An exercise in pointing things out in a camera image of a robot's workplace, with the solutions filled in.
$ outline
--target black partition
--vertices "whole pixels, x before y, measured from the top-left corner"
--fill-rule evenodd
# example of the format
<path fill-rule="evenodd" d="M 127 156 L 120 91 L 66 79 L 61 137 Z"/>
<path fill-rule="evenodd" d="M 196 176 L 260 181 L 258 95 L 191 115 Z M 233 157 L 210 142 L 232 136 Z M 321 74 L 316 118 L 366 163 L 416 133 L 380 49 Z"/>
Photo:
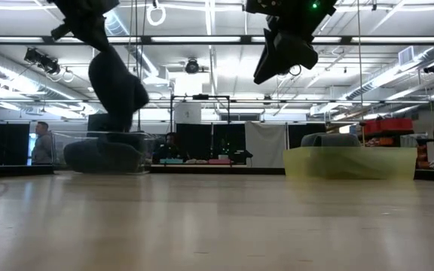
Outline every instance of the black partition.
<path fill-rule="evenodd" d="M 289 148 L 301 147 L 304 136 L 316 132 L 326 132 L 324 124 L 289 124 Z"/>
<path fill-rule="evenodd" d="M 181 152 L 188 154 L 191 159 L 208 160 L 212 143 L 212 126 L 210 124 L 176 125 L 176 144 Z"/>
<path fill-rule="evenodd" d="M 217 158 L 222 144 L 229 143 L 232 151 L 246 149 L 246 126 L 244 124 L 214 124 L 212 137 L 212 158 Z"/>
<path fill-rule="evenodd" d="M 0 164 L 26 165 L 28 147 L 29 124 L 0 123 Z"/>

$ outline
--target clear plastic box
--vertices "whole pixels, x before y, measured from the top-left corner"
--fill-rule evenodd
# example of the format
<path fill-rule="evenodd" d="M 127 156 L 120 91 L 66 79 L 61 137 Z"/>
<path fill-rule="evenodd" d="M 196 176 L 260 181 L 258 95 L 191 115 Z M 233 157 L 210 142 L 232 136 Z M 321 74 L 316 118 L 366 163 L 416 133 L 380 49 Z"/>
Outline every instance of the clear plastic box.
<path fill-rule="evenodd" d="M 82 173 L 149 172 L 155 137 L 144 132 L 53 131 L 53 165 Z"/>

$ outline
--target gray shirt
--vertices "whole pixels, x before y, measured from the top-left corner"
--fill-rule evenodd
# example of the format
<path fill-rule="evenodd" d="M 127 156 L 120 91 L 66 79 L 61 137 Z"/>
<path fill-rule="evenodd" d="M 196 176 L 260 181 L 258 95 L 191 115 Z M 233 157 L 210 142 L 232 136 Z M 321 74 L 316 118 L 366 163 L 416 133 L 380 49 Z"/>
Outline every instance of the gray shirt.
<path fill-rule="evenodd" d="M 51 134 L 40 135 L 31 153 L 33 164 L 51 164 L 53 162 L 53 140 Z"/>

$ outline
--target wooden floor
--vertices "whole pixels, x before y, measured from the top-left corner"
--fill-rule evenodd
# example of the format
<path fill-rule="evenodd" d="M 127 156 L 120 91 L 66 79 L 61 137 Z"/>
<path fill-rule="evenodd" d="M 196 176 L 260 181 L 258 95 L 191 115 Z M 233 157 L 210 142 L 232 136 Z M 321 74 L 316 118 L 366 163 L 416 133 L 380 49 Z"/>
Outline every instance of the wooden floor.
<path fill-rule="evenodd" d="M 434 271 L 434 182 L 0 180 L 0 270 Z"/>

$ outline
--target person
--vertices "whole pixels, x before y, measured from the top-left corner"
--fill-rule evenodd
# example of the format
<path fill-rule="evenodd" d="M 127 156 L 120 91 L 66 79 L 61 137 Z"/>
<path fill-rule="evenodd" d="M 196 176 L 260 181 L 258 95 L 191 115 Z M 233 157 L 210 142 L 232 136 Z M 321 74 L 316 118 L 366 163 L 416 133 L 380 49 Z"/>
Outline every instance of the person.
<path fill-rule="evenodd" d="M 165 144 L 162 144 L 154 155 L 154 163 L 158 163 L 160 159 L 186 159 L 188 155 L 184 155 L 176 144 L 176 134 L 169 132 L 165 136 Z"/>
<path fill-rule="evenodd" d="M 53 139 L 48 132 L 48 123 L 39 121 L 35 128 L 38 136 L 31 153 L 33 165 L 50 165 L 53 162 Z"/>

